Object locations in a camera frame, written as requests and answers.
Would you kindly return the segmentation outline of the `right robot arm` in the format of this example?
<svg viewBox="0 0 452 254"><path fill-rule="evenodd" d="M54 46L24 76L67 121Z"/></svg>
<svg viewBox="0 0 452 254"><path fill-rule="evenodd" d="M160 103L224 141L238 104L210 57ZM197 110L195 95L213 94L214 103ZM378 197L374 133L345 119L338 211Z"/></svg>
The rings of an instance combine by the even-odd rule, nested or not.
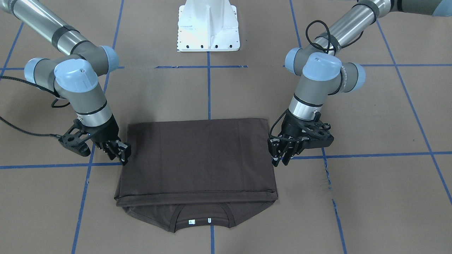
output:
<svg viewBox="0 0 452 254"><path fill-rule="evenodd" d="M1 10L27 24L64 54L58 59L34 58L24 68L23 82L67 100L77 118L56 138L66 149L87 157L93 144L113 160L128 163L131 145L119 137L119 127L99 83L99 77L118 69L119 58L109 46L94 45L38 0L2 0Z"/></svg>

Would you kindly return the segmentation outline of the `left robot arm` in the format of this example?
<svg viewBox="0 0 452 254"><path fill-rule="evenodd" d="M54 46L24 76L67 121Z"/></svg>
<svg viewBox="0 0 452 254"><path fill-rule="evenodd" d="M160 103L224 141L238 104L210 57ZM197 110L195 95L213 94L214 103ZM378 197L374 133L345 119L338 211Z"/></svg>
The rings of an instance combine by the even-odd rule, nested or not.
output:
<svg viewBox="0 0 452 254"><path fill-rule="evenodd" d="M450 17L450 0L358 0L331 27L321 20L325 31L311 40L305 36L306 48L293 48L287 53L285 67L300 77L289 107L278 118L281 131L269 133L268 150L272 164L288 165L306 149L328 147L334 141L331 125L321 121L321 108L326 98L350 93L362 87L365 69L357 63L342 63L337 53L355 43L363 31L391 12L416 13L433 17Z"/></svg>

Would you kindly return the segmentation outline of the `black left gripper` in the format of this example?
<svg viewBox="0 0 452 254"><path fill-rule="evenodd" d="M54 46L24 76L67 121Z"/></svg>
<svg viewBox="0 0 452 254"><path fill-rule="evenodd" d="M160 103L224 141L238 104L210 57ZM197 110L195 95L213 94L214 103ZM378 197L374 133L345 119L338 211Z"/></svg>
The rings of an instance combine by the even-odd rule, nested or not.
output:
<svg viewBox="0 0 452 254"><path fill-rule="evenodd" d="M269 137L268 151L272 156L273 166L282 162L285 166L303 149L311 148L311 121L302 120L293 115L288 109L284 111L279 138Z"/></svg>

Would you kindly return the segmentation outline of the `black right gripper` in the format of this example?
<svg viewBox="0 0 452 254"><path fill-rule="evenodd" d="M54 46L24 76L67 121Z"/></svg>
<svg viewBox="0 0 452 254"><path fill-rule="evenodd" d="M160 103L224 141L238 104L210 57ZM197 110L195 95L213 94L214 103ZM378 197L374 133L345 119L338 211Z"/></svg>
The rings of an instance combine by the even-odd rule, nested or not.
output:
<svg viewBox="0 0 452 254"><path fill-rule="evenodd" d="M121 165L129 162L131 145L120 140L119 127L113 115L104 124L92 128L90 139L98 148L105 150L111 160L118 158Z"/></svg>

